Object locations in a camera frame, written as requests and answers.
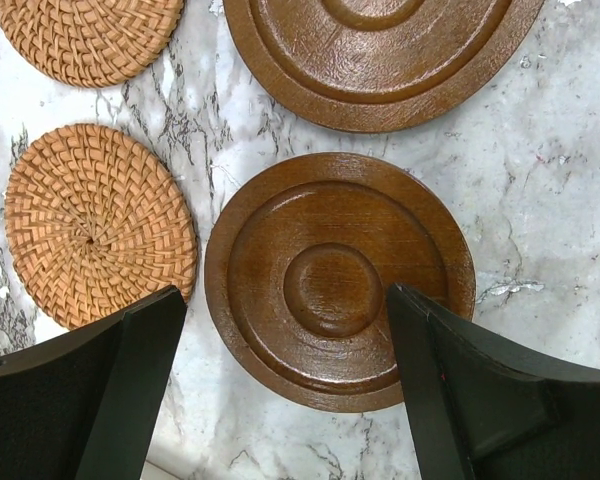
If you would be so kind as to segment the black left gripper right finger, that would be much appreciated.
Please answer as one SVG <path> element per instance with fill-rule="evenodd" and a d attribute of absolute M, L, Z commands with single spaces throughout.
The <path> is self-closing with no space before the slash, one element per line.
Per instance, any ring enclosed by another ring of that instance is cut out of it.
<path fill-rule="evenodd" d="M 387 311 L 425 479 L 600 479 L 600 370 L 393 284 Z"/>

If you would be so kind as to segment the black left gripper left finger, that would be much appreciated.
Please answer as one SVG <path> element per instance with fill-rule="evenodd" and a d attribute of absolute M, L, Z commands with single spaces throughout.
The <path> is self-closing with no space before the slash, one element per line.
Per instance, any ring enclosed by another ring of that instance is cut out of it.
<path fill-rule="evenodd" d="M 0 479 L 138 479 L 186 316 L 174 286 L 0 357 Z"/>

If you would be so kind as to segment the woven rattan coaster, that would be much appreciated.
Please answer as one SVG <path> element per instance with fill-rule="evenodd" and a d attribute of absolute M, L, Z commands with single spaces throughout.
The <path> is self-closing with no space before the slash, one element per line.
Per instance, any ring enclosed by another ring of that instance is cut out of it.
<path fill-rule="evenodd" d="M 166 286 L 194 291 L 183 193 L 147 147 L 107 126 L 67 125 L 31 143 L 9 176 L 5 230 L 26 292 L 69 330 Z"/>
<path fill-rule="evenodd" d="M 50 78 L 109 87 L 156 60 L 183 7 L 183 0 L 0 1 L 0 28 L 24 59 Z"/>

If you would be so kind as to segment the brown ringed wooden coaster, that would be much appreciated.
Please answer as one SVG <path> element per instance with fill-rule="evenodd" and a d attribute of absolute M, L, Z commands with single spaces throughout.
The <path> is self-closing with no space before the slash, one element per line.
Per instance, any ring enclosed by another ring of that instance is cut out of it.
<path fill-rule="evenodd" d="M 469 247 L 442 201 L 406 171 L 346 152 L 298 156 L 241 187 L 212 229 L 204 282 L 219 335 L 254 379 L 338 413 L 403 399 L 390 285 L 465 319 L 476 292 Z"/>

